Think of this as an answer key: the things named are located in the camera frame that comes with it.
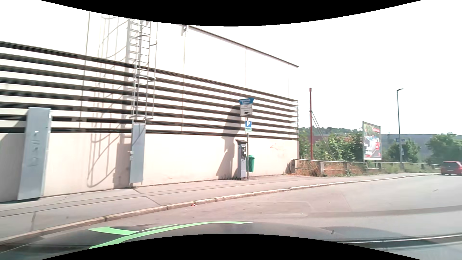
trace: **red car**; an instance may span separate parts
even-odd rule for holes
[[[459,161],[443,161],[441,164],[441,174],[462,175],[462,163]]]

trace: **red pole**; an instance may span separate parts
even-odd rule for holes
[[[313,112],[311,111],[311,88],[310,88],[310,150],[313,160]]]

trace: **street lamp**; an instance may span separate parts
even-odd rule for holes
[[[400,102],[399,102],[399,99],[398,99],[398,91],[402,90],[404,88],[400,88],[396,91],[396,102],[398,104],[398,138],[399,138],[399,142],[400,142],[400,163],[401,163],[401,166],[402,166],[402,163],[403,163],[403,154],[402,154],[402,145],[401,145],[401,129],[400,129]]]

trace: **advertisement poster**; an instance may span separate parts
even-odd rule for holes
[[[364,160],[381,160],[382,143],[380,126],[363,122],[363,155]]]

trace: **railing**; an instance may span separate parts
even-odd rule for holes
[[[307,176],[359,176],[378,173],[434,173],[440,164],[291,159],[290,173]]]

